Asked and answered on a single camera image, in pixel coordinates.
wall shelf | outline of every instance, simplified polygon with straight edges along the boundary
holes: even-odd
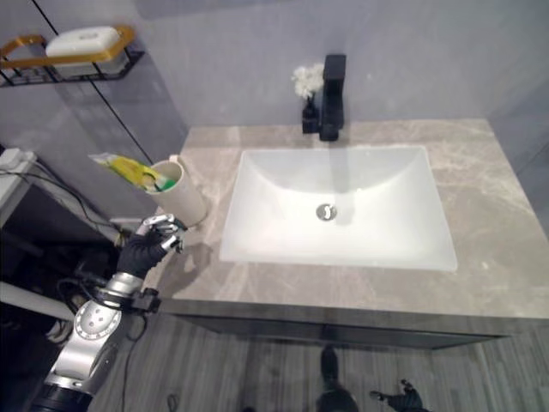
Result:
[[[0,49],[0,76],[3,83],[0,88],[12,88],[30,84],[61,83],[61,82],[89,82],[120,80],[131,71],[144,51],[131,50],[129,45],[134,39],[133,29],[129,26],[115,26],[120,34],[120,40],[108,50],[100,53],[74,56],[60,56],[54,58],[36,57],[11,60],[8,55],[22,46],[40,45],[45,50],[45,39],[36,34],[21,36],[13,39]],[[125,53],[128,63],[116,74],[103,73],[98,63],[107,61],[119,53]],[[55,64],[91,64],[97,73],[84,76],[62,77],[56,70]]]

gray countertop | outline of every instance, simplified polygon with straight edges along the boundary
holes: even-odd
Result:
[[[149,273],[172,300],[385,312],[549,318],[549,242],[483,119],[357,123],[331,147],[425,146],[458,260],[453,272],[220,262],[240,154],[327,147],[300,126],[193,128],[182,156],[208,217]]]

white sink basin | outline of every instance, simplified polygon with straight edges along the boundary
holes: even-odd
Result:
[[[420,146],[244,151],[220,259],[457,268]]]

soap bar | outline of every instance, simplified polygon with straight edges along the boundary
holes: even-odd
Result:
[[[87,27],[59,34],[45,48],[47,57],[75,56],[103,52],[112,47],[120,38],[114,27]],[[98,62],[105,74],[117,74],[128,63],[126,54],[121,52],[114,59]],[[92,64],[56,64],[55,69],[63,77],[95,75],[97,70]]]

sink drain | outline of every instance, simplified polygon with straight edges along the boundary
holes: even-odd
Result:
[[[323,203],[317,207],[317,218],[321,221],[331,221],[337,215],[335,206],[330,203]]]

